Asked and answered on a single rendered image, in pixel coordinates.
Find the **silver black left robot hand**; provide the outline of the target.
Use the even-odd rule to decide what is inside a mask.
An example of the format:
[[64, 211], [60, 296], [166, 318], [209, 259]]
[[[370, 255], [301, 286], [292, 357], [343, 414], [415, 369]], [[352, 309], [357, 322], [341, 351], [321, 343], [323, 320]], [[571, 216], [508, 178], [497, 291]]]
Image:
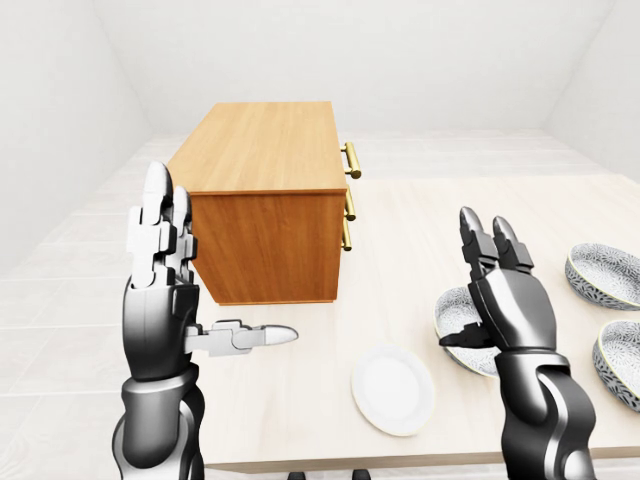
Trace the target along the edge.
[[133, 267], [123, 300], [124, 350], [131, 375], [139, 381], [180, 374], [196, 350], [242, 355], [299, 338], [283, 325], [220, 320], [206, 330], [197, 322], [200, 288], [190, 264], [197, 258], [198, 241], [192, 221], [187, 191], [172, 184], [164, 164], [151, 163], [142, 205], [130, 211], [127, 251]]

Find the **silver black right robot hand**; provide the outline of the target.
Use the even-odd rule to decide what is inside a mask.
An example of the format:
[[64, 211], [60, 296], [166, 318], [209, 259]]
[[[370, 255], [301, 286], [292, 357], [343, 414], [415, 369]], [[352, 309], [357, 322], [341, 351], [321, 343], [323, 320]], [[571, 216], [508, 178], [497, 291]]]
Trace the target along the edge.
[[472, 349], [495, 346], [503, 352], [554, 351], [554, 311], [545, 288], [532, 274], [534, 263], [526, 245], [501, 216], [493, 219], [492, 235], [484, 231], [470, 207], [461, 208], [459, 219], [462, 252], [471, 267], [468, 291], [481, 321], [442, 337], [439, 344]]

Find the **black white patterned bowl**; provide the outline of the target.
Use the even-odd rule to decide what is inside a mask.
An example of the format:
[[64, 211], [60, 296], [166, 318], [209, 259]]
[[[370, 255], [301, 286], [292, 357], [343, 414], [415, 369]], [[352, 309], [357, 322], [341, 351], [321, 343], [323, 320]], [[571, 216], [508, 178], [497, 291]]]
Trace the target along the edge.
[[[445, 291], [434, 307], [434, 328], [438, 338], [460, 332], [466, 324], [479, 323], [480, 316], [466, 287]], [[498, 379], [495, 357], [496, 347], [468, 349], [446, 347], [447, 355], [466, 370], [485, 377]]]
[[640, 258], [599, 243], [570, 248], [565, 276], [576, 294], [616, 310], [640, 310]]
[[592, 359], [607, 390], [640, 413], [640, 321], [605, 324], [594, 343]]

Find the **wooden cabinet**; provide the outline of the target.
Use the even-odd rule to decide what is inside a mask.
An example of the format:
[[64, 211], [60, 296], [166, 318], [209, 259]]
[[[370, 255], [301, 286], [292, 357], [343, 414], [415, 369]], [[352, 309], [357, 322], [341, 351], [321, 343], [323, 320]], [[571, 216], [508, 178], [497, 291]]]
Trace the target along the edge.
[[217, 103], [168, 169], [216, 303], [336, 299], [347, 182], [330, 102]]

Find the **white plate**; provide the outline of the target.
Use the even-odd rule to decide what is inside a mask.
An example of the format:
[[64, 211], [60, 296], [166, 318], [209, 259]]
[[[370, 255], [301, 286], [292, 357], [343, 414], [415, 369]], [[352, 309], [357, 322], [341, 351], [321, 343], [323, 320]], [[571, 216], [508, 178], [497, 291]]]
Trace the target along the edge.
[[396, 437], [418, 434], [435, 409], [429, 370], [416, 354], [394, 344], [378, 344], [358, 358], [351, 393], [371, 425]]

